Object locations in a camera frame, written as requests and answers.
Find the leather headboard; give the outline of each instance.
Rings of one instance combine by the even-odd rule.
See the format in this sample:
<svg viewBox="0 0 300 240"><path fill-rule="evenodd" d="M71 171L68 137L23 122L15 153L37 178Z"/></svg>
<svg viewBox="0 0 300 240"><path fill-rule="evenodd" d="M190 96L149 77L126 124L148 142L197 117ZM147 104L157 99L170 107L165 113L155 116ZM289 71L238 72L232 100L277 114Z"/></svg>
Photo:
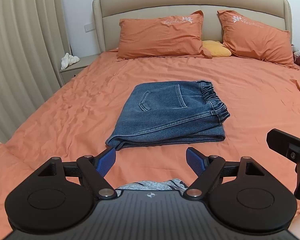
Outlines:
<svg viewBox="0 0 300 240"><path fill-rule="evenodd" d="M202 10L202 40L220 42L223 36L217 16L217 10L220 9L233 9L278 29L292 30L291 10L287 0L93 0L92 8L101 52L118 47L119 20L122 18L184 16Z"/></svg>

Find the curtain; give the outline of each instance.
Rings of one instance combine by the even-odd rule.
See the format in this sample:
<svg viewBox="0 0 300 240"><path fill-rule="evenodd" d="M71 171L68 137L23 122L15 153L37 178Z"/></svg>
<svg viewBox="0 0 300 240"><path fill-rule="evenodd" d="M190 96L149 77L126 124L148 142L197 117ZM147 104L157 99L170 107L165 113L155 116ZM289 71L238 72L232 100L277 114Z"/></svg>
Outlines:
<svg viewBox="0 0 300 240"><path fill-rule="evenodd" d="M0 142L63 85L66 52L62 0L0 0Z"/></svg>

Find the orange bed sheet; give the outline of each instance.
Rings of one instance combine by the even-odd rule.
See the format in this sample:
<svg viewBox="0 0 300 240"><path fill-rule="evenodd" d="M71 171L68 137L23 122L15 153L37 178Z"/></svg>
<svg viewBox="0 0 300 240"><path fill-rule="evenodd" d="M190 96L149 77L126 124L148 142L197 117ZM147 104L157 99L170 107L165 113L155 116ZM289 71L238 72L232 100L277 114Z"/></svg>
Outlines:
<svg viewBox="0 0 300 240"><path fill-rule="evenodd" d="M267 147L266 134L278 128L300 137L300 70L238 57L117 61L116 51L105 52L32 114L7 143L0 144L0 239L11 231L4 210L8 193L52 156L68 162L102 152L137 84L201 79L213 83L231 114L224 122L226 139L122 149L106 180L114 188L172 178L189 185L196 179L185 155L192 146L227 161L251 156L294 191L295 165Z"/></svg>

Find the jeans back pocket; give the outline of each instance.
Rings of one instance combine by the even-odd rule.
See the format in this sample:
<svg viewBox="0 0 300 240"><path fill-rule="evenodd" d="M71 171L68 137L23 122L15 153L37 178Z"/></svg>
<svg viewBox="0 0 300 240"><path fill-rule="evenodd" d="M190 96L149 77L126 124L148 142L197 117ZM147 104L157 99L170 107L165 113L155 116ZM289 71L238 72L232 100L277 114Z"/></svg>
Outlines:
<svg viewBox="0 0 300 240"><path fill-rule="evenodd" d="M145 92L139 106L143 111L187 107L183 101L179 85Z"/></svg>

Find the folded jeans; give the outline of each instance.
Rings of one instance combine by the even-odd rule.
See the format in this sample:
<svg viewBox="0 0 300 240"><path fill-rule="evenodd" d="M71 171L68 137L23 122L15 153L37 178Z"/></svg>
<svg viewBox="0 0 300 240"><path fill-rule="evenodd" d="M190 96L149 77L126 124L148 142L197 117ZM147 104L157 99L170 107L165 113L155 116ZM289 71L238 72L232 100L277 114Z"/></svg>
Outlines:
<svg viewBox="0 0 300 240"><path fill-rule="evenodd" d="M127 147L219 142L230 116L211 82L169 81L137 85L106 144Z"/></svg>

